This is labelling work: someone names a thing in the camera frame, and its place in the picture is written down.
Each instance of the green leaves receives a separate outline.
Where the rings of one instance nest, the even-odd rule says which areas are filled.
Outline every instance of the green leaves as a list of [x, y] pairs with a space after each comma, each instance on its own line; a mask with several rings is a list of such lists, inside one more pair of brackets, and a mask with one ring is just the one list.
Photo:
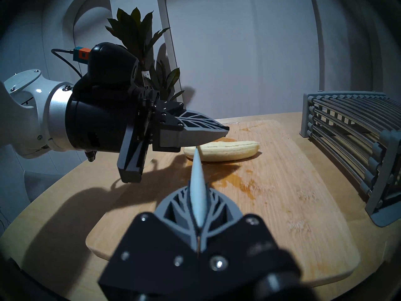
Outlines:
[[136, 7], [131, 13], [132, 19], [135, 20], [136, 26], [139, 28], [141, 26], [141, 12], [138, 7]]
[[174, 100], [175, 98], [177, 98], [178, 96], [180, 96], [184, 91], [185, 91], [185, 90], [182, 90], [182, 91], [180, 91], [180, 92], [174, 94], [174, 96], [171, 97], [170, 101], [171, 101], [171, 100]]
[[166, 84], [166, 67], [164, 66], [164, 62], [162, 62], [161, 60], [160, 60], [160, 62], [156, 62], [156, 67], [157, 67], [157, 70], [156, 70], [156, 73], [157, 73], [157, 77], [159, 78], [159, 80], [162, 80], [162, 86], [164, 87], [164, 88], [166, 88], [167, 87], [167, 84]]
[[[149, 43], [146, 43], [146, 37], [148, 36], [148, 33], [152, 31], [152, 19], [153, 12], [146, 14], [141, 21], [141, 13], [137, 7], [130, 15], [119, 8], [117, 10], [117, 19], [107, 19], [111, 27], [105, 26], [107, 31], [120, 39], [127, 50], [138, 58], [141, 72], [147, 70], [145, 67], [146, 56], [153, 45], [155, 45], [156, 41], [163, 35], [163, 33], [170, 29], [165, 28], [157, 31], [150, 39]], [[164, 64], [157, 63], [157, 65], [157, 72], [154, 67], [151, 67], [149, 70], [152, 87], [159, 90], [160, 94], [163, 92], [163, 95], [168, 96], [171, 92], [171, 88], [173, 88], [174, 84], [177, 82], [180, 73], [178, 71], [178, 77], [175, 77], [176, 70], [174, 70], [174, 75], [171, 75], [170, 73], [169, 76], [166, 77], [166, 68]]]
[[[180, 68], [174, 69], [166, 77], [166, 67], [162, 61], [156, 62], [157, 70], [153, 66], [149, 69], [150, 79], [149, 82], [153, 89], [160, 92], [160, 99], [167, 100], [172, 91], [174, 90], [174, 85], [180, 78]], [[180, 91], [173, 95], [170, 100], [173, 100], [180, 96], [184, 91]]]
[[144, 43], [146, 41], [146, 36], [148, 35], [148, 31], [152, 29], [152, 18], [153, 18], [153, 12], [147, 14], [141, 22], [139, 35]]
[[159, 78], [157, 77], [156, 71], [153, 66], [150, 67], [149, 74], [150, 74], [150, 80], [151, 80], [152, 87], [154, 89], [160, 91], [160, 89], [162, 89], [162, 87], [160, 86], [161, 82], [160, 82]]
[[178, 81], [179, 78], [180, 78], [180, 68], [171, 71], [166, 80], [167, 88], [168, 89], [173, 88], [174, 84]]
[[158, 39], [160, 39], [160, 37], [163, 35], [163, 33], [165, 33], [168, 29], [170, 29], [170, 28], [165, 28], [161, 31], [156, 32], [153, 35], [153, 38], [150, 39], [149, 44], [145, 47], [145, 54], [147, 54], [150, 51], [150, 49], [153, 47], [153, 45], [156, 43], [156, 41]]

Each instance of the banana slice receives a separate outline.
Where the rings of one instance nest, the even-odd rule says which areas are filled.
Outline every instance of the banana slice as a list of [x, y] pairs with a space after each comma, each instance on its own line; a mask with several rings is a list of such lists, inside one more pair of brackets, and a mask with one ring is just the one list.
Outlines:
[[[193, 159], [195, 146], [186, 146], [184, 154]], [[209, 142], [198, 147], [201, 161], [223, 162], [235, 161], [255, 155], [259, 150], [259, 142], [256, 141], [234, 141], [234, 142]]]

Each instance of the cutting board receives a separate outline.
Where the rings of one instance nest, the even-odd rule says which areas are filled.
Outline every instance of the cutting board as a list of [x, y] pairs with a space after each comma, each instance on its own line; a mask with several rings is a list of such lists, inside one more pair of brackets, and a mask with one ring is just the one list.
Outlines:
[[[222, 141], [255, 140], [252, 158], [203, 163], [205, 180], [230, 197], [243, 214], [261, 216], [278, 245], [302, 269], [302, 280], [322, 285], [347, 277], [360, 258], [347, 223], [305, 154], [275, 120], [229, 124]], [[110, 259], [133, 218], [154, 211], [169, 193], [188, 184], [192, 162], [183, 152], [153, 159], [142, 182], [131, 184], [86, 238], [97, 256]]]

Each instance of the cable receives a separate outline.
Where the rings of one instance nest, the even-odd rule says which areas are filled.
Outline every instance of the cable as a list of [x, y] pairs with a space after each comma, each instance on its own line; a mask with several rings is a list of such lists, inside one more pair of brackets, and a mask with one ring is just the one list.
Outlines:
[[74, 71], [75, 71], [76, 73], [78, 73], [79, 77], [82, 77], [82, 74], [79, 73], [79, 71], [78, 71], [71, 63], [69, 63], [66, 59], [64, 59], [63, 57], [61, 57], [61, 56], [60, 56], [59, 54], [57, 54], [56, 52], [59, 52], [59, 53], [67, 53], [67, 54], [73, 54], [73, 53], [74, 53], [74, 50], [53, 48], [53, 49], [51, 50], [51, 53], [52, 53], [53, 55], [56, 55], [58, 58], [60, 58], [62, 61], [64, 61], [66, 64], [68, 64], [71, 68], [73, 68]]
[[0, 215], [2, 215], [2, 216], [4, 217], [4, 219], [6, 219], [8, 225], [11, 224], [11, 222], [9, 222], [9, 220], [8, 220], [7, 217], [4, 215], [4, 213], [2, 213], [1, 207], [0, 207]]

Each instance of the wooden table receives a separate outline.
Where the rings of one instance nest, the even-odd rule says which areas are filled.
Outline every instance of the wooden table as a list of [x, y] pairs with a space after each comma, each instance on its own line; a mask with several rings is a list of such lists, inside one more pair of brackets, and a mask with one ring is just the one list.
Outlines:
[[[344, 214], [361, 258], [360, 265], [346, 279], [314, 288], [322, 300], [331, 300], [362, 282], [392, 257], [401, 240], [401, 220], [385, 228], [373, 224], [364, 210], [362, 195], [348, 175], [313, 142], [299, 135], [301, 116], [297, 112], [220, 122], [277, 120], [325, 182]], [[118, 173], [117, 157], [115, 153], [99, 153], [95, 162], [86, 161], [76, 167], [31, 203], [0, 238], [0, 250], [6, 258], [12, 257], [36, 280], [70, 300], [105, 300], [97, 279], [107, 261], [92, 254], [85, 239], [127, 187], [121, 181], [108, 185], [111, 175]], [[96, 176], [93, 183], [98, 184], [100, 179], [103, 186], [92, 185], [91, 180], [82, 183], [83, 164], [92, 164]], [[61, 187], [73, 194], [65, 194], [59, 190]]]

